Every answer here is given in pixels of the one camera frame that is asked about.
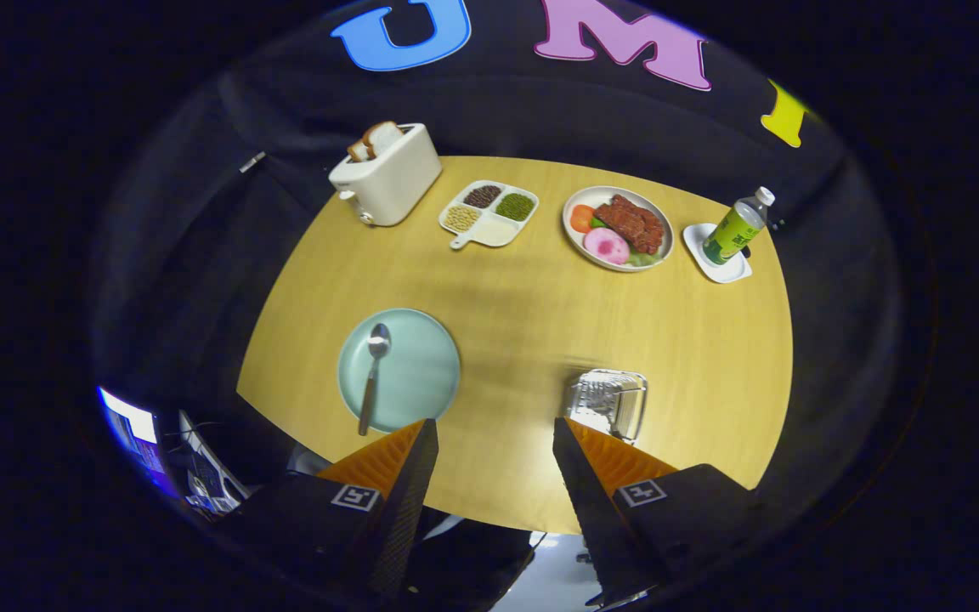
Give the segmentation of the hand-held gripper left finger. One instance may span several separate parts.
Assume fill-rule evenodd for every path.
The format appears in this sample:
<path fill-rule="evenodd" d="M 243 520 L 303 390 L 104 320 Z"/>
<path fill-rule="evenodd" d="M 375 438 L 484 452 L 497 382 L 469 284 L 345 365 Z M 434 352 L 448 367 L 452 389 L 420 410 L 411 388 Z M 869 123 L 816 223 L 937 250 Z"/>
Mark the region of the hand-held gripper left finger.
<path fill-rule="evenodd" d="M 322 595 L 392 599 L 438 453 L 435 419 L 413 422 L 318 475 L 289 473 L 265 485 L 218 521 L 218 535 Z"/>

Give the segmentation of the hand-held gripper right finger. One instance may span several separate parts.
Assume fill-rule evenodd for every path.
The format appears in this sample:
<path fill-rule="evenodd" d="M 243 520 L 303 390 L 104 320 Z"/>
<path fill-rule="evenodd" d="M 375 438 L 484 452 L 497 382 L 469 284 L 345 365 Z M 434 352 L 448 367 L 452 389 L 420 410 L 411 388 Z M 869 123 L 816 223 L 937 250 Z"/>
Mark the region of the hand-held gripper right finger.
<path fill-rule="evenodd" d="M 679 595 L 761 534 L 762 502 L 714 466 L 679 469 L 559 417 L 552 450 L 602 592 L 599 607 Z"/>

